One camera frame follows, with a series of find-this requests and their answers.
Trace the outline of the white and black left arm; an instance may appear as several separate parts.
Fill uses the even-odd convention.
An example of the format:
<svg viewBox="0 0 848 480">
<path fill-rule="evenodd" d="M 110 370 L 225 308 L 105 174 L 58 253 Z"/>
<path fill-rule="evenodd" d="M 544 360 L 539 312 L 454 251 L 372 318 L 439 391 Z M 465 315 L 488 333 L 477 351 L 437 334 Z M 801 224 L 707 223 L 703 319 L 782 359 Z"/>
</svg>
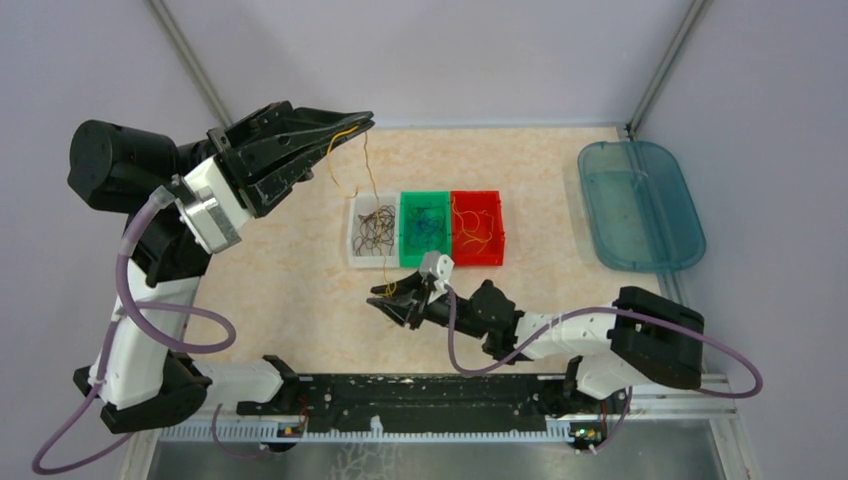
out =
<svg viewBox="0 0 848 480">
<path fill-rule="evenodd" d="M 75 372 L 114 434 L 178 425 L 200 411 L 295 415 L 298 375 L 279 357 L 208 360 L 233 345 L 233 324 L 195 306 L 212 257 L 237 245 L 333 149 L 368 131 L 369 111 L 272 103 L 178 145 L 104 120 L 81 123 L 70 145 L 71 189 L 127 221 L 115 267 L 117 300 L 96 362 Z"/>
</svg>

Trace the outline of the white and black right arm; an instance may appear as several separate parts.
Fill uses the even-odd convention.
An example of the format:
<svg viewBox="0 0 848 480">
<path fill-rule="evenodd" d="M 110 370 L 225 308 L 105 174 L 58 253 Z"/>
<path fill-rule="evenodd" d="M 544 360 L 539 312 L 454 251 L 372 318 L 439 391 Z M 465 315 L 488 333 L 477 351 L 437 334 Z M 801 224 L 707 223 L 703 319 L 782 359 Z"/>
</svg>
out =
<svg viewBox="0 0 848 480">
<path fill-rule="evenodd" d="M 563 398 L 576 412 L 631 386 L 702 386 L 703 316 L 640 287 L 621 288 L 607 306 L 556 314 L 519 309 L 491 280 L 468 298 L 423 273 L 371 293 L 368 304 L 402 327 L 414 330 L 429 321 L 447 328 L 449 360 L 464 376 L 516 362 L 567 359 Z"/>
</svg>

